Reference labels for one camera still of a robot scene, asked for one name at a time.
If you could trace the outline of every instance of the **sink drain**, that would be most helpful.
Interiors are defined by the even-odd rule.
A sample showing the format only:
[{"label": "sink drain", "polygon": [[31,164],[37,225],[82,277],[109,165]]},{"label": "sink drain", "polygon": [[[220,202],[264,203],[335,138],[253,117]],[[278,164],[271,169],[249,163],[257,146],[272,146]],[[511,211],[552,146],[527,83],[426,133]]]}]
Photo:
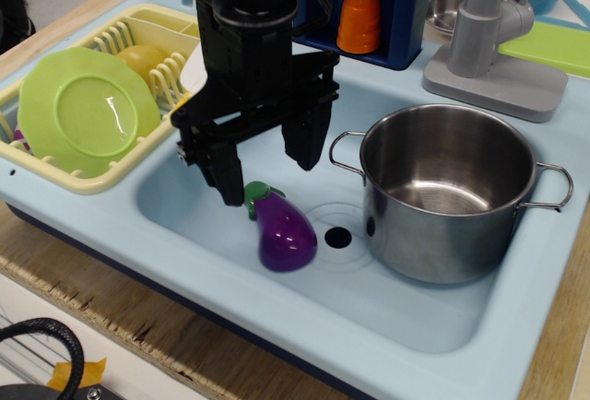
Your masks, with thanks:
[{"label": "sink drain", "polygon": [[338,250],[346,248],[352,242],[352,234],[346,228],[333,227],[325,232],[325,242]]},{"label": "sink drain", "polygon": [[361,208],[326,204],[314,208],[306,216],[318,239],[312,266],[330,273],[347,273],[373,261],[365,241]]}]

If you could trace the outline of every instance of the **light blue sink basin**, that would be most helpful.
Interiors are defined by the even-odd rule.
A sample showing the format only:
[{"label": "light blue sink basin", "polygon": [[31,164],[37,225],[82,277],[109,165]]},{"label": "light blue sink basin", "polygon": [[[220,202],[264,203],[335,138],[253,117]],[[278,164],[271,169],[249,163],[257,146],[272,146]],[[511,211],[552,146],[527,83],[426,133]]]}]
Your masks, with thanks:
[{"label": "light blue sink basin", "polygon": [[[179,296],[197,303],[349,385],[380,399],[515,398],[567,264],[590,187],[590,82],[571,78],[553,119],[504,116],[538,152],[565,167],[575,189],[558,213],[528,209],[499,269],[457,286],[420,284],[368,251],[361,226],[362,181],[334,167],[327,145],[366,131],[400,108],[448,101],[421,87],[424,50],[406,71],[347,58],[336,67],[340,99],[319,164],[301,170],[278,129],[239,145],[244,182],[282,190],[313,224],[318,254],[279,274],[258,260],[258,228],[245,207],[222,204],[196,167],[176,158],[172,135],[113,188],[79,195],[0,159],[0,198]],[[359,164],[360,139],[335,155]],[[541,175],[534,200],[560,201],[562,176]],[[352,243],[330,247],[346,228]]]}]

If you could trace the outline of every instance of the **green cutting board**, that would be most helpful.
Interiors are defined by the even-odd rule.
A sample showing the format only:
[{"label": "green cutting board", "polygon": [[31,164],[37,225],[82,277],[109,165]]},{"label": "green cutting board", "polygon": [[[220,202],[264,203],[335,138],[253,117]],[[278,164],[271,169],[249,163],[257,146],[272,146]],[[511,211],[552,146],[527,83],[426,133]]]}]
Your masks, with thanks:
[{"label": "green cutting board", "polygon": [[590,77],[590,32],[535,21],[525,36],[503,43],[500,53]]}]

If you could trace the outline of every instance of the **toy faucet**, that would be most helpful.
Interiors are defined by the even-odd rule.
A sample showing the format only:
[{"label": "toy faucet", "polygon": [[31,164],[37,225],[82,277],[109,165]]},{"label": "toy faucet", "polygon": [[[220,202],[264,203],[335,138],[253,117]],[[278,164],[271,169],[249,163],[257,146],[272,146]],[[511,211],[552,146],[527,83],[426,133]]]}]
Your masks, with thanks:
[{"label": "toy faucet", "polygon": [[501,43],[527,34],[528,0],[465,0],[450,45],[424,69],[428,91],[533,122],[549,120],[568,77],[559,68],[498,54]]}]

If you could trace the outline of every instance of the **toy eggplant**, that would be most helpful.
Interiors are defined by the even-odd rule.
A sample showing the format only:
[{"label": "toy eggplant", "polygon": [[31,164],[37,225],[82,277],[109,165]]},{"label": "toy eggplant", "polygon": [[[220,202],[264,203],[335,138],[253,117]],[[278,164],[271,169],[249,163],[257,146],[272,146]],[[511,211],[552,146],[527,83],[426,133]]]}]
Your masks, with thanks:
[{"label": "toy eggplant", "polygon": [[260,260],[278,272],[300,269],[317,252],[317,237],[307,217],[279,190],[263,182],[244,188],[245,204],[260,232]]}]

